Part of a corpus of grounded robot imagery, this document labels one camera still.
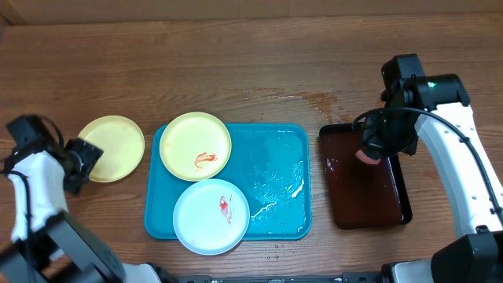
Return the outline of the light blue plate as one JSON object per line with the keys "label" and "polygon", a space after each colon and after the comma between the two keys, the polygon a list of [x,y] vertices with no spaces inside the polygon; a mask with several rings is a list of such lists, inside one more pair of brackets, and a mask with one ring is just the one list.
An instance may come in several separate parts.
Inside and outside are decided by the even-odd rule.
{"label": "light blue plate", "polygon": [[220,255],[241,242],[250,217],[244,194],[231,182],[212,178],[192,184],[178,198],[173,227],[191,252]]}

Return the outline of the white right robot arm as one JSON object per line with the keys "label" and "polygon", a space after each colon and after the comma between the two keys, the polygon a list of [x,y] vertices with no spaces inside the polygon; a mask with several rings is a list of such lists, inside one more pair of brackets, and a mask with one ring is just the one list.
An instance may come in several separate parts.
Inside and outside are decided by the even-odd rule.
{"label": "white right robot arm", "polygon": [[358,116],[356,156],[375,164],[413,154],[422,140],[448,196],[457,239],[429,259],[390,263],[386,282],[500,282],[502,185],[475,127],[468,94],[457,75],[416,76],[386,85],[383,108]]}

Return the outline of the orange green sponge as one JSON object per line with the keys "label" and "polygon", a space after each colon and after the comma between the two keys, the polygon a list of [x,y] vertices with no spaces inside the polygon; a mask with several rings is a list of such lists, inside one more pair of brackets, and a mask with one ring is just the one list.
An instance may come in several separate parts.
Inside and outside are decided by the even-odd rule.
{"label": "orange green sponge", "polygon": [[365,164],[377,165],[380,163],[380,154],[371,149],[359,149],[355,156]]}

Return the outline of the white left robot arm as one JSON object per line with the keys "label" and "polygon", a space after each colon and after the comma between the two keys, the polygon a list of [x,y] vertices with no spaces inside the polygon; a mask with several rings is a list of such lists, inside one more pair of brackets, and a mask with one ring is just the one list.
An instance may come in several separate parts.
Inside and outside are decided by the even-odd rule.
{"label": "white left robot arm", "polygon": [[13,243],[1,253],[11,282],[162,282],[151,264],[122,263],[107,244],[68,213],[65,192],[78,192],[102,155],[77,138],[66,145],[23,135],[2,174],[15,189]]}

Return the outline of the yellow plate with sauce swirl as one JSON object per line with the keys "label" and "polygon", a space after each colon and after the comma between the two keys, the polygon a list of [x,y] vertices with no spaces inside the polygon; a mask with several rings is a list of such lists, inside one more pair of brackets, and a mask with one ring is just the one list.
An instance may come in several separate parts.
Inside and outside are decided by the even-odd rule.
{"label": "yellow plate with sauce swirl", "polygon": [[226,125],[206,112],[188,112],[166,125],[160,138],[165,168],[184,181],[216,176],[228,163],[232,141]]}

